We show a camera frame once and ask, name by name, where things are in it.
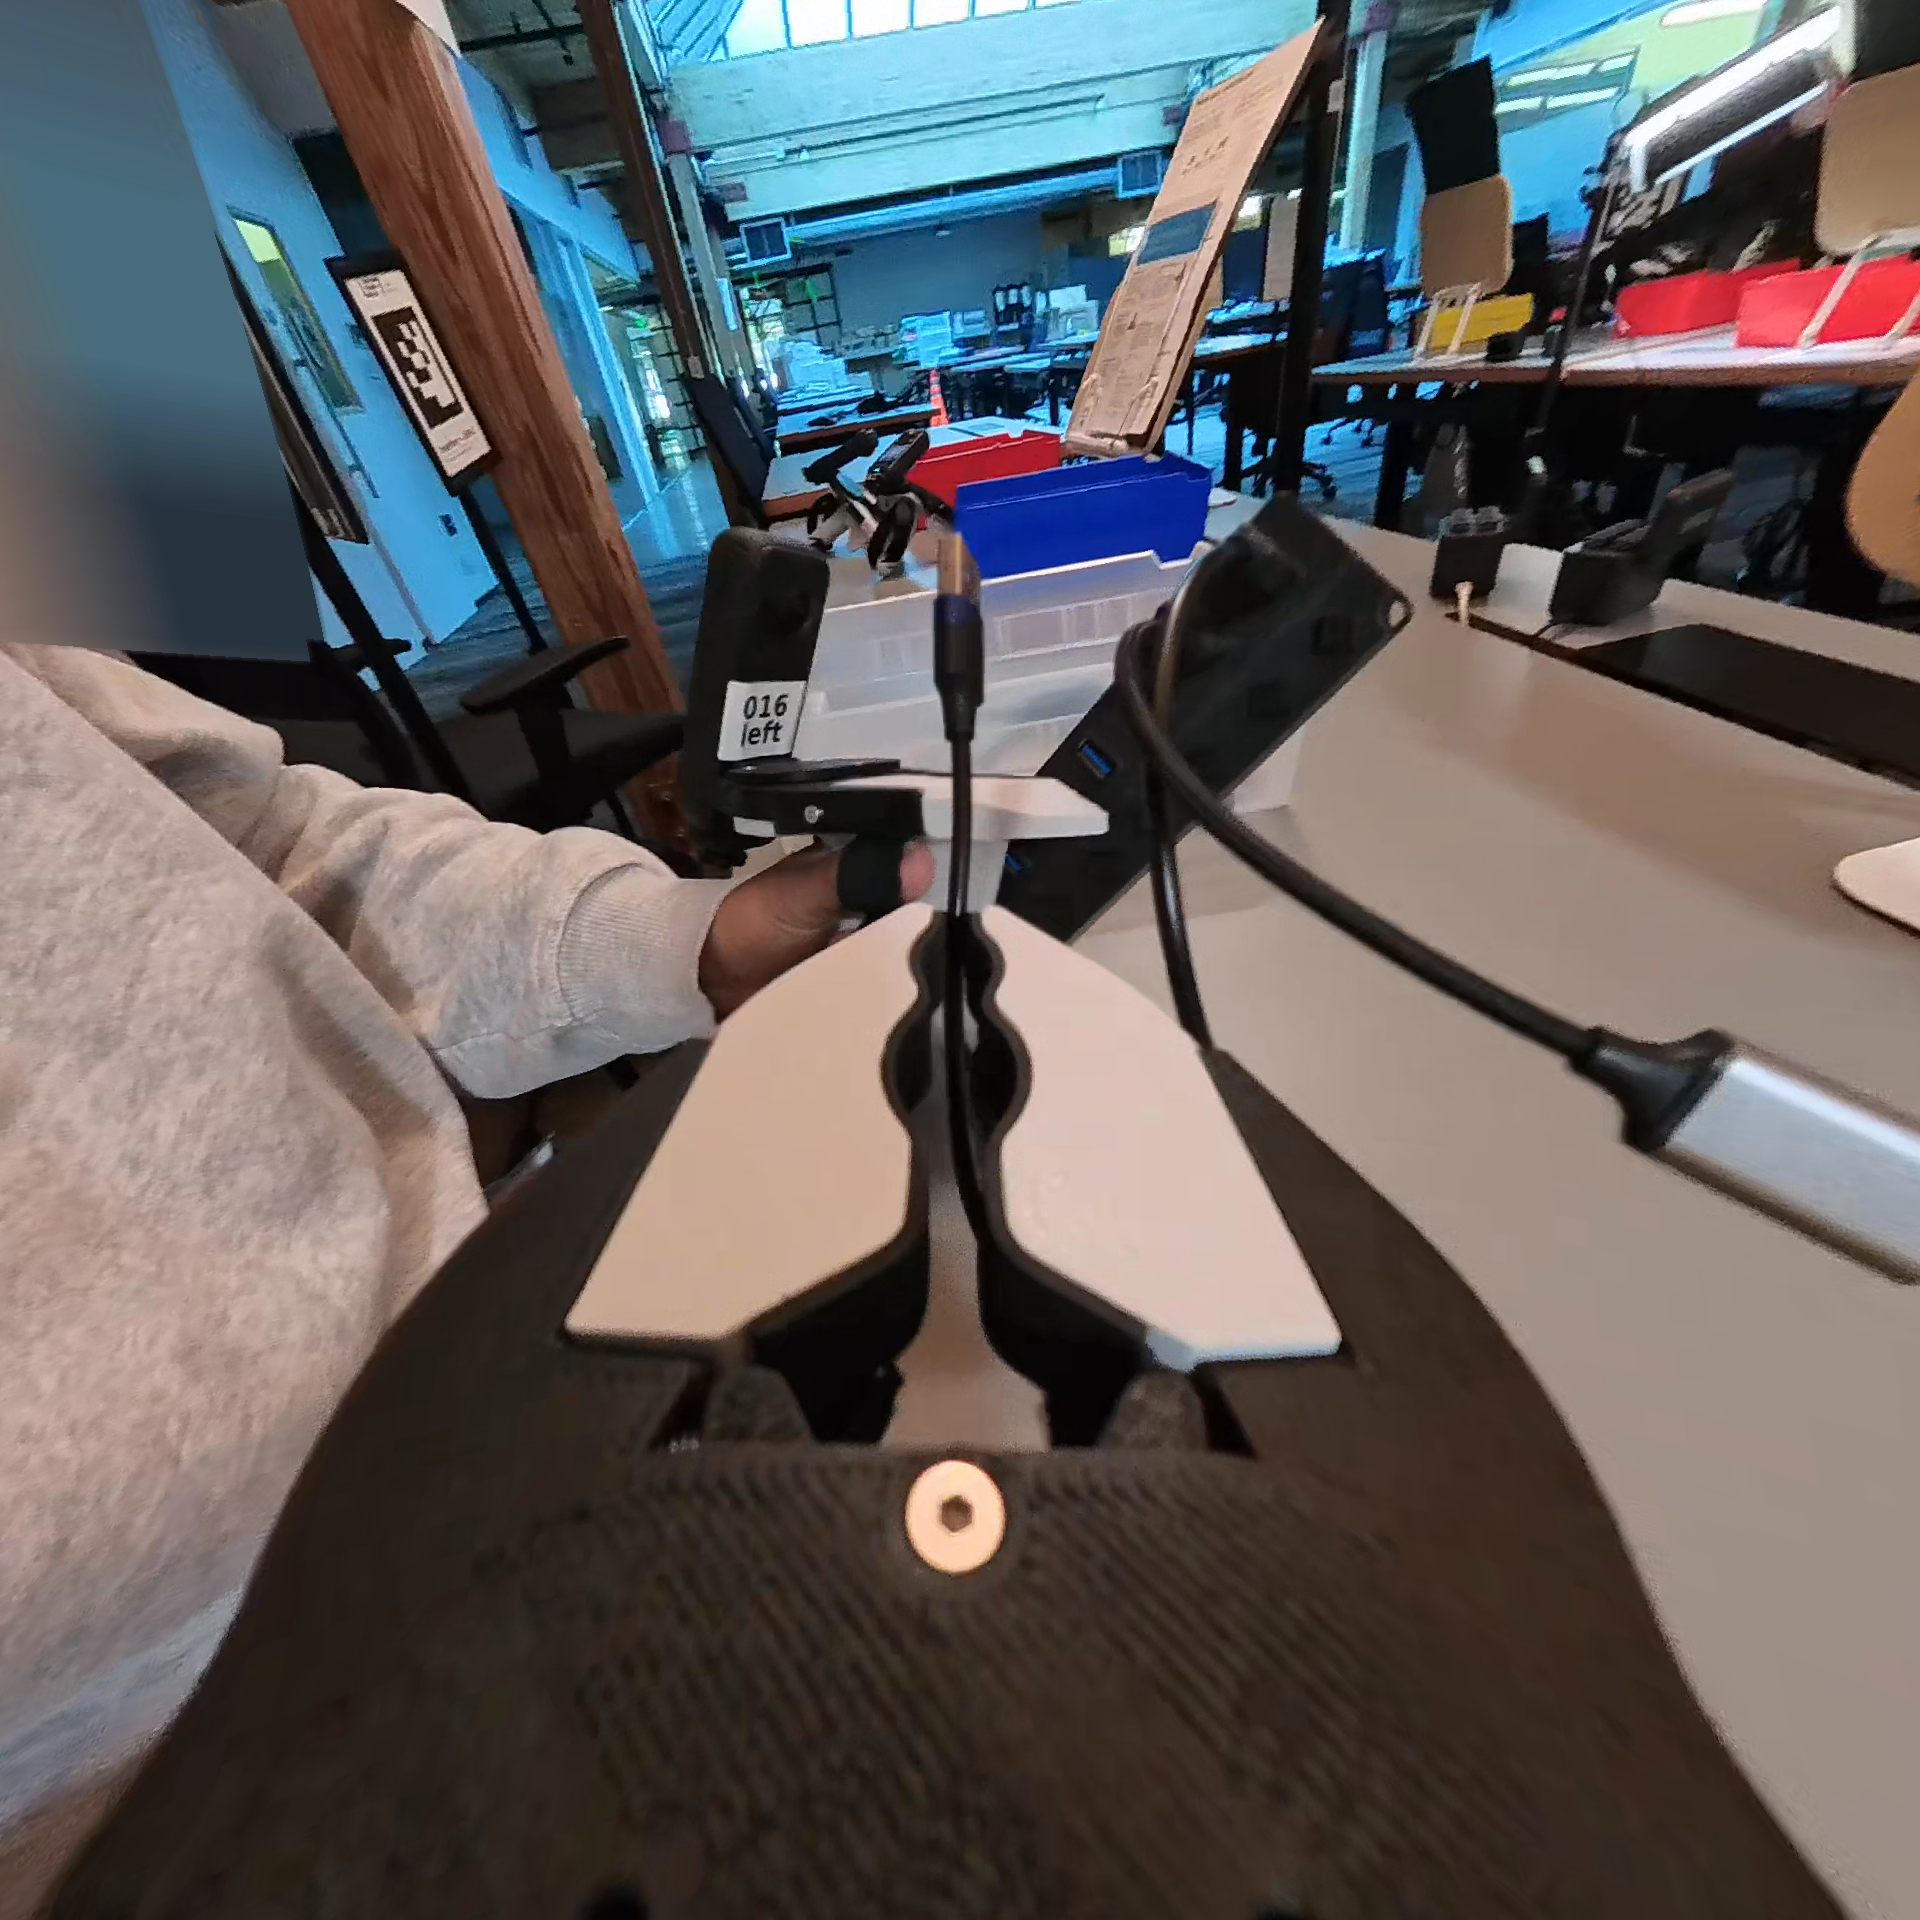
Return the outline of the black charger block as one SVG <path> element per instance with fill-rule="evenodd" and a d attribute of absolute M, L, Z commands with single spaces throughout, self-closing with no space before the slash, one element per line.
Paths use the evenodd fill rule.
<path fill-rule="evenodd" d="M 1571 543 L 1552 583 L 1548 626 L 1593 630 L 1647 610 L 1678 562 L 1710 539 L 1735 479 L 1731 467 L 1705 471 L 1671 486 L 1651 518 L 1625 518 Z"/>

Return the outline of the cardboard instruction board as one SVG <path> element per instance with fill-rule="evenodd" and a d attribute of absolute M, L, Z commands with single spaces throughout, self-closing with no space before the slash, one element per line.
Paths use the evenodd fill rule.
<path fill-rule="evenodd" d="M 1863 444 L 1844 498 L 1859 557 L 1918 587 L 1918 383 L 1885 410 Z"/>

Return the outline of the black flat panel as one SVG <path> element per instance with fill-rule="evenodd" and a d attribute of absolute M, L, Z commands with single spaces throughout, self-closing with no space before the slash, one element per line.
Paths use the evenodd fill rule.
<path fill-rule="evenodd" d="M 1487 56 L 1431 77 L 1408 95 L 1406 112 L 1428 199 L 1502 173 L 1497 85 Z"/>

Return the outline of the small cardboard panel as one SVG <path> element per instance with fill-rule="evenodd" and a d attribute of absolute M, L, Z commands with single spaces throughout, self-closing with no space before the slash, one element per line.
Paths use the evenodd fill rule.
<path fill-rule="evenodd" d="M 1856 255 L 1918 236 L 1918 64 L 1852 79 L 1821 130 L 1814 247 Z"/>
<path fill-rule="evenodd" d="M 1513 189 L 1503 173 L 1428 189 L 1422 204 L 1424 300 L 1494 298 L 1513 271 Z"/>

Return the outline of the clear plastic bin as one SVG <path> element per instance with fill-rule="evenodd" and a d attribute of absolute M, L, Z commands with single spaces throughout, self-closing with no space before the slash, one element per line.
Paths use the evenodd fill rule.
<path fill-rule="evenodd" d="M 1191 571 L 1152 552 L 988 581 L 980 589 L 984 699 L 980 775 L 1032 778 L 1113 683 L 1120 635 L 1155 615 Z M 931 587 L 888 583 L 822 615 L 798 755 L 947 767 L 931 676 Z"/>

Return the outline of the grey desk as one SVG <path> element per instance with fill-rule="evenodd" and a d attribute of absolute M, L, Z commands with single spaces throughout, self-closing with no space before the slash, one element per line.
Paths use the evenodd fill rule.
<path fill-rule="evenodd" d="M 1576 1023 L 1719 1028 L 1916 1112 L 1916 939 L 1833 888 L 1916 790 L 1412 600 L 1255 827 Z M 1184 845 L 1216 1040 L 1491 1308 L 1703 1704 L 1849 1912 L 1916 1916 L 1916 1286 L 1629 1151 L 1600 1093 Z"/>

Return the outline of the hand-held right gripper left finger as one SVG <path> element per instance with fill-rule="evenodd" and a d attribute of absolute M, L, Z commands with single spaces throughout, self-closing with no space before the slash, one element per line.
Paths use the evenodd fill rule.
<path fill-rule="evenodd" d="M 582 1291 L 581 1341 L 896 1358 L 928 1308 L 910 1128 L 937 916 L 910 903 L 782 973 L 712 1036 Z"/>

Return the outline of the long work table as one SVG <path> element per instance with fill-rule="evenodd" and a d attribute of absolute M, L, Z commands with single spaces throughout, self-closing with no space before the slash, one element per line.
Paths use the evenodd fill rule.
<path fill-rule="evenodd" d="M 1689 333 L 1656 336 L 1628 343 L 1589 343 L 1572 347 L 1560 366 L 1567 390 L 1600 389 L 1663 389 L 1663 390 L 1779 390 L 1807 386 L 1844 386 L 1885 390 L 1901 389 L 1918 368 L 1918 338 L 1875 338 L 1853 343 L 1814 343 L 1812 347 L 1749 347 L 1739 344 L 1731 327 L 1707 327 Z M 1325 363 L 1310 372 L 1317 389 L 1351 394 L 1356 389 L 1396 386 L 1540 386 L 1552 370 L 1548 351 L 1525 351 L 1494 363 L 1476 354 L 1383 351 L 1341 363 Z"/>

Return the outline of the black USB hub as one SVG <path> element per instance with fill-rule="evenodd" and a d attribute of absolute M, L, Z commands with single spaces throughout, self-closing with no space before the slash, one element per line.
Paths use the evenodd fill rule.
<path fill-rule="evenodd" d="M 1237 799 L 1409 616 L 1408 599 L 1293 493 L 1268 498 L 1198 562 L 1168 739 L 1206 790 Z M 1120 695 L 1071 722 L 1039 775 L 1109 815 L 1099 836 L 1008 845 L 998 906 L 1071 941 L 1147 868 L 1147 764 Z"/>

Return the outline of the black white tag sign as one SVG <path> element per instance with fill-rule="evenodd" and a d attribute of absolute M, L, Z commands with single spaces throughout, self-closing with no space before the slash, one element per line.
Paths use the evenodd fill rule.
<path fill-rule="evenodd" d="M 399 253 L 331 255 L 327 275 L 368 338 L 444 490 L 464 493 L 495 463 L 495 447 Z"/>

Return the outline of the black metal pole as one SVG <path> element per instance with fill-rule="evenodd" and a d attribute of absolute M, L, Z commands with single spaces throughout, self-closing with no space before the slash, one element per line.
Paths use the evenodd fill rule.
<path fill-rule="evenodd" d="M 1345 5 L 1313 5 L 1313 53 L 1302 85 L 1302 194 L 1297 202 L 1291 275 L 1286 287 L 1286 331 L 1279 354 L 1276 434 L 1268 446 L 1270 486 L 1297 493 L 1305 477 L 1305 432 L 1310 422 L 1312 351 L 1318 328 L 1333 173 L 1336 157 L 1336 108 L 1333 95 L 1345 74 Z"/>

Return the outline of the black hub cable silver plug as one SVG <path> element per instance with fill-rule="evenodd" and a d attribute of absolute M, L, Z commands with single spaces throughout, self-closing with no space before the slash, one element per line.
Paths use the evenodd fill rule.
<path fill-rule="evenodd" d="M 1189 1038 L 1209 1044 L 1179 877 L 1179 822 L 1195 824 L 1358 949 L 1553 1055 L 1616 1103 L 1622 1143 L 1636 1155 L 1891 1283 L 1918 1283 L 1916 1117 L 1713 1028 L 1654 1042 L 1579 1027 L 1341 893 L 1232 815 L 1174 747 L 1169 696 L 1156 692 L 1156 674 L 1176 662 L 1179 637 L 1174 607 L 1129 628 L 1113 685 L 1143 756 L 1144 870 L 1174 1018 Z"/>

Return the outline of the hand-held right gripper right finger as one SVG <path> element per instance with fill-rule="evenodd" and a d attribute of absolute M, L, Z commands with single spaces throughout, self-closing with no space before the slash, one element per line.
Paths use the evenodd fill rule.
<path fill-rule="evenodd" d="M 972 932 L 966 1115 L 997 1356 L 1199 1370 L 1336 1354 L 1328 1298 L 1199 1044 L 1003 907 Z"/>

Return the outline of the person's grey sweater torso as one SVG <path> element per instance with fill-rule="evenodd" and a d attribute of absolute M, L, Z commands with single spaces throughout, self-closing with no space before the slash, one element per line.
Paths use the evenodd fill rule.
<path fill-rule="evenodd" d="M 377 1336 L 484 1203 L 348 966 L 5 1007 L 5 1912 L 216 1648 Z"/>

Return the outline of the person's left forearm grey sleeve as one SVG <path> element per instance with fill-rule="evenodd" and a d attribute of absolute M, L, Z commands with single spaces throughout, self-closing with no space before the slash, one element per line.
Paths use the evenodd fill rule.
<path fill-rule="evenodd" d="M 287 762 L 267 727 L 77 647 L 5 645 L 1 717 L 6 877 L 89 893 L 109 943 L 160 907 L 213 975 L 270 928 L 302 966 L 351 968 L 472 1096 L 718 1023 L 700 968 L 726 884 L 623 839 Z"/>

